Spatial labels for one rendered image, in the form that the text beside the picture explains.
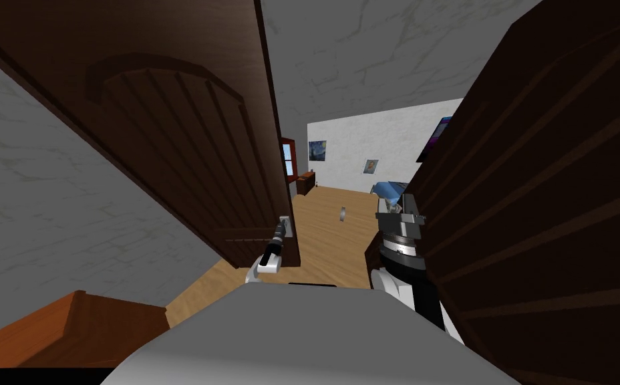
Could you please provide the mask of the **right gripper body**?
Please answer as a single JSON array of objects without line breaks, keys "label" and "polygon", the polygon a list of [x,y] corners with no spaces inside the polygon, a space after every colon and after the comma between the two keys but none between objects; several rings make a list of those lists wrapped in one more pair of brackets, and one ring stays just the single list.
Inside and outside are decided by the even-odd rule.
[{"label": "right gripper body", "polygon": [[419,214],[412,194],[402,195],[397,205],[391,205],[387,199],[379,198],[375,217],[378,228],[384,235],[408,239],[421,239],[420,227],[426,220]]}]

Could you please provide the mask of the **blue bed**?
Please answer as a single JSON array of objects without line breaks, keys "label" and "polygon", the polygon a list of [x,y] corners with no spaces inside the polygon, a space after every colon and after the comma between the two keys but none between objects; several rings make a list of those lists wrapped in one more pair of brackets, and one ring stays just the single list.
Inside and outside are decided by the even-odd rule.
[{"label": "blue bed", "polygon": [[407,187],[406,182],[377,182],[372,186],[370,193],[383,200],[384,208],[380,209],[380,212],[400,213],[402,208],[399,202]]}]

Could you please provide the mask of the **small dark brown cabinet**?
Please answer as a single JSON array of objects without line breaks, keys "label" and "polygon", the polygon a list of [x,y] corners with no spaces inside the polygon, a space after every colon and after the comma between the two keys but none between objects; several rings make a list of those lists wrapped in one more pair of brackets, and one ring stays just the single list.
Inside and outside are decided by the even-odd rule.
[{"label": "small dark brown cabinet", "polygon": [[307,193],[316,185],[315,173],[313,171],[306,172],[298,177],[295,181],[295,189],[298,195],[307,195]]}]

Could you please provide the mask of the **red-framed window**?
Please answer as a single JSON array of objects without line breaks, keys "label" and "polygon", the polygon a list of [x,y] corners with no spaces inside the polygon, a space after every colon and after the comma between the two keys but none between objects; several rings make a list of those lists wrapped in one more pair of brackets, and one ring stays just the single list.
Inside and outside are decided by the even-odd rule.
[{"label": "red-framed window", "polygon": [[297,159],[295,158],[295,141],[282,138],[281,144],[283,147],[283,159],[287,182],[294,182],[298,178]]}]

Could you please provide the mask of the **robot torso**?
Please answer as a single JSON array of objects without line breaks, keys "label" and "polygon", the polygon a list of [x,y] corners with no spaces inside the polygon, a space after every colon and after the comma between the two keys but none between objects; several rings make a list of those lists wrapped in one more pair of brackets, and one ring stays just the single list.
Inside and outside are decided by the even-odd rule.
[{"label": "robot torso", "polygon": [[393,296],[246,283],[101,385],[520,385]]}]

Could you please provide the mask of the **dark brown arched-panel door leaf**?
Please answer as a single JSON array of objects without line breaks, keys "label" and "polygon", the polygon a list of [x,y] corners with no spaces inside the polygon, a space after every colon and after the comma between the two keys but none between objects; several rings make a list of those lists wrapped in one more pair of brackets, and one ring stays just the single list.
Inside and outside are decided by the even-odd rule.
[{"label": "dark brown arched-panel door leaf", "polygon": [[293,214],[261,0],[0,0],[0,68],[232,267]]}]

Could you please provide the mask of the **dark brown slatted door leaf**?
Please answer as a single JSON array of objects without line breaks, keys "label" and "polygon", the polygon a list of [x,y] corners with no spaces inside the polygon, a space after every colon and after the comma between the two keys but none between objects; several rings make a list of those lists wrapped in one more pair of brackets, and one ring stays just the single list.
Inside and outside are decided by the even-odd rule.
[{"label": "dark brown slatted door leaf", "polygon": [[515,21],[408,191],[466,347],[522,385],[620,385],[620,0]]}]

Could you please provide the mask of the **orange-brown wooden cabinet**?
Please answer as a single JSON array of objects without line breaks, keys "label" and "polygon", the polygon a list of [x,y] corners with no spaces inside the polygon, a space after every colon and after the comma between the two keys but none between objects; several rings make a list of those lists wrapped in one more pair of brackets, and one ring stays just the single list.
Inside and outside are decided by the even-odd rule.
[{"label": "orange-brown wooden cabinet", "polygon": [[115,368],[170,328],[163,307],[75,291],[0,329],[0,368]]}]

